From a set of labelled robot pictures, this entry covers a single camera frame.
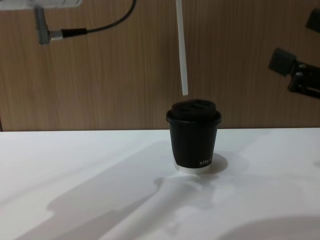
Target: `black paper cup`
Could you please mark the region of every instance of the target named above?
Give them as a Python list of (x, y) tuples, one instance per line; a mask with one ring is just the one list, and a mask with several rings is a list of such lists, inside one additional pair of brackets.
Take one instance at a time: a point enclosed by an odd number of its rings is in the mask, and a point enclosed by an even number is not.
[(199, 174), (212, 163), (221, 114), (214, 102), (190, 100), (176, 103), (166, 113), (175, 167), (184, 173)]

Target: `black plastic lid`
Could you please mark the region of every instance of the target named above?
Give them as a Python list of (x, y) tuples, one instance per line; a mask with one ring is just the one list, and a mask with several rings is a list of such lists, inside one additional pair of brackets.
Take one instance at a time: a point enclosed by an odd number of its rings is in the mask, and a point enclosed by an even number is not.
[(212, 101), (194, 99), (178, 102), (166, 114), (166, 120), (173, 123), (213, 123), (221, 122), (221, 114)]

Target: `white table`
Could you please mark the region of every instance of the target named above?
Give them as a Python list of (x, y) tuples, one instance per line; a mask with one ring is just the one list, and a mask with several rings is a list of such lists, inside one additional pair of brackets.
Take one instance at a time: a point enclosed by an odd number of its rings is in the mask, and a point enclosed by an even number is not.
[(215, 152), (187, 175), (167, 130), (2, 132), (0, 240), (320, 239), (320, 128), (219, 130)]

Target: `white straw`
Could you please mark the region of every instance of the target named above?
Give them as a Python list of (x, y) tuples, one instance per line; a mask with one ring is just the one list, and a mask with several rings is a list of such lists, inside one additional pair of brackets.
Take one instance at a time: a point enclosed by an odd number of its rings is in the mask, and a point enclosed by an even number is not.
[(178, 38), (179, 38), (179, 58), (180, 58), (180, 74), (182, 84), (182, 94), (188, 95), (188, 75), (187, 75), (187, 60), (185, 47), (185, 32), (184, 18), (182, 12), (182, 0), (175, 0), (176, 18), (178, 22)]

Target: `wooden wall panel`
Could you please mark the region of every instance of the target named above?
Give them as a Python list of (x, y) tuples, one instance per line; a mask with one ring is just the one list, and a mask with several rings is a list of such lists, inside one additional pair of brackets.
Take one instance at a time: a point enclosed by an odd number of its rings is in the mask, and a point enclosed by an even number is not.
[[(121, 17), (131, 0), (48, 10), (52, 29)], [(0, 116), (5, 131), (162, 129), (171, 104), (217, 103), (223, 128), (320, 127), (320, 101), (287, 91), (267, 69), (276, 47), (320, 66), (304, 25), (320, 0), (184, 0), (190, 95), (182, 97), (174, 0), (138, 0), (105, 32), (38, 46), (30, 11), (0, 12)]]

